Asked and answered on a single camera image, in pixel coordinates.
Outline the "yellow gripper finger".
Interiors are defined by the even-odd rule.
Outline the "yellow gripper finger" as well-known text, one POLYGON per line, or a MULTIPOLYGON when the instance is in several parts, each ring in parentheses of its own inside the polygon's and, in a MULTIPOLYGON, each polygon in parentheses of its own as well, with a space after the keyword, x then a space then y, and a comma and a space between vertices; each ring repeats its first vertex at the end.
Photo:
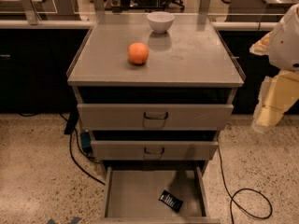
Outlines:
POLYGON ((260 40, 254 43, 249 52, 258 56, 267 55, 269 53, 269 43, 271 38, 271 32, 264 35, 260 40))
POLYGON ((258 96, 251 128, 267 133, 299 100, 299 74, 281 70, 274 77, 265 77, 258 96))

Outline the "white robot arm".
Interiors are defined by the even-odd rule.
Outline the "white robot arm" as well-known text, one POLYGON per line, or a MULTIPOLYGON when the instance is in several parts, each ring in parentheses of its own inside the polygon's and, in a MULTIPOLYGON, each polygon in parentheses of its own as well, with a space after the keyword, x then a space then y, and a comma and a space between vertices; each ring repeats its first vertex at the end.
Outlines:
POLYGON ((299 100, 299 5, 291 6, 249 52, 267 55, 269 63, 279 69, 274 77, 264 78, 251 123, 255 132, 266 133, 299 100))

